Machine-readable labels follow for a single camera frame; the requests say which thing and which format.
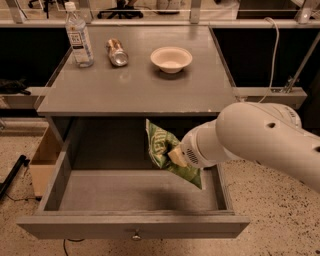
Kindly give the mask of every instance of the silver can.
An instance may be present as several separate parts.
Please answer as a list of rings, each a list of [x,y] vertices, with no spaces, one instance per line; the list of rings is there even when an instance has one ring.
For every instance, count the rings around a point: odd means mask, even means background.
[[[106,48],[109,59],[113,65],[121,67],[128,64],[128,54],[123,50],[122,44],[118,39],[109,39]]]

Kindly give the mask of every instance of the green chip bag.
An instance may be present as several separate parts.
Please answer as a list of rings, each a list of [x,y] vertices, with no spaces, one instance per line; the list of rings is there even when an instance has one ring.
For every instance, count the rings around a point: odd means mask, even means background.
[[[177,147],[180,141],[170,132],[146,121],[149,142],[149,155],[160,169],[168,170],[202,189],[200,169],[187,164],[186,167],[172,162],[168,153]]]

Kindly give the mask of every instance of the open drawer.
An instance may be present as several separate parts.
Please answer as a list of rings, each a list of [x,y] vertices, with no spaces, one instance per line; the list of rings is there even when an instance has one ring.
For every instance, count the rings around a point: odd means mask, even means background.
[[[197,124],[172,119],[159,125],[184,134]],[[238,236],[249,218],[234,214],[222,169],[202,174],[200,190],[155,168],[145,119],[81,117],[70,128],[39,209],[17,223],[42,239]]]

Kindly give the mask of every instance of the bowl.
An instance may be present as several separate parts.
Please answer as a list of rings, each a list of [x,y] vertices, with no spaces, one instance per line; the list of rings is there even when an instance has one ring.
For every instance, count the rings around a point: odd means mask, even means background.
[[[188,66],[192,55],[179,47],[162,47],[151,54],[151,61],[163,72],[174,74]]]

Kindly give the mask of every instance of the cabinet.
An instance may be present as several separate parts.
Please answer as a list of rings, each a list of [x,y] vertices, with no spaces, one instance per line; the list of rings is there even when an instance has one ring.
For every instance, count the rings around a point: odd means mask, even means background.
[[[155,168],[145,120],[182,137],[235,101],[206,26],[90,27],[95,63],[67,60],[38,108],[63,144],[46,194],[18,224],[38,238],[232,238],[237,216],[221,167],[204,170],[204,189]],[[104,43],[116,37],[129,65],[110,64]],[[193,55],[168,75],[151,52],[179,46]]]

